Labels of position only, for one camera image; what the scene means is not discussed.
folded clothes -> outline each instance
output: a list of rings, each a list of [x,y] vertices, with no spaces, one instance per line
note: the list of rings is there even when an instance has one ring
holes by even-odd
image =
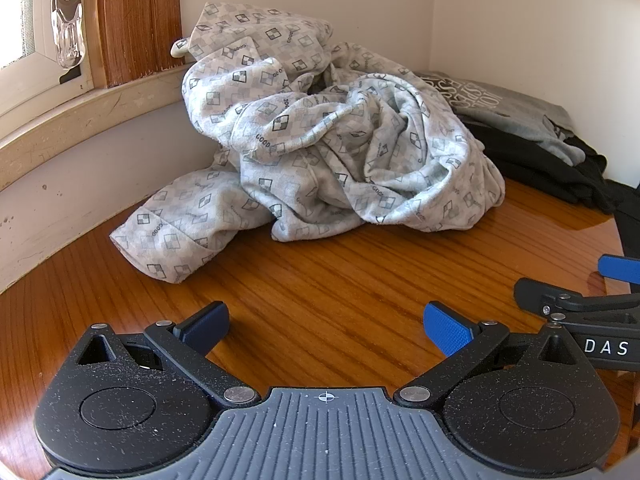
[[[440,92],[456,115],[532,140],[570,166],[584,161],[580,148],[563,142],[575,130],[561,106],[499,86],[451,78],[441,72],[418,75]]]
[[[182,93],[219,149],[111,234],[139,270],[180,282],[274,218],[280,241],[363,222],[433,232],[502,202],[502,176],[438,91],[362,46],[328,46],[331,33],[278,9],[205,6]]]
[[[569,203],[598,208],[606,214],[615,210],[614,201],[602,177],[607,159],[578,137],[571,137],[566,142],[583,150],[586,158],[576,166],[569,166],[532,140],[485,124],[467,121],[465,125],[484,144],[484,154],[503,176]]]
[[[613,180],[607,180],[609,191],[616,202],[616,225],[625,256],[640,258],[640,186],[633,189]],[[630,284],[631,292],[640,292],[640,285]]]

crosshair marking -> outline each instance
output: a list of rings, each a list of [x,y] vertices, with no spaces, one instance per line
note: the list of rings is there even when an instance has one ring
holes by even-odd
[[[324,394],[320,394],[316,397],[316,399],[322,400],[322,402],[331,402],[334,399],[337,399],[334,394],[330,394],[329,392],[324,392]]]

metal rivet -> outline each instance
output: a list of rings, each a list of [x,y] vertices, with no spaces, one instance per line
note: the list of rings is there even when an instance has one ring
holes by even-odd
[[[406,386],[400,390],[400,397],[408,402],[423,402],[431,397],[431,392],[424,386]]]
[[[225,399],[235,404],[242,404],[255,399],[255,390],[248,386],[232,386],[224,393]]]

wooden window frame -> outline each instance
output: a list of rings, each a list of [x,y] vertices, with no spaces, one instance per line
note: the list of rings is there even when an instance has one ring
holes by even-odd
[[[94,89],[0,139],[0,190],[91,136],[182,99],[180,0],[82,0]]]

triangular hole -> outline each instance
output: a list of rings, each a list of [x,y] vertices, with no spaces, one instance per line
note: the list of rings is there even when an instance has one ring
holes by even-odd
[[[540,352],[540,360],[563,365],[575,365],[575,359],[560,336],[551,336]]]
[[[84,352],[78,359],[79,365],[93,365],[115,361],[116,356],[111,350],[107,339],[102,335],[95,335],[89,341]]]

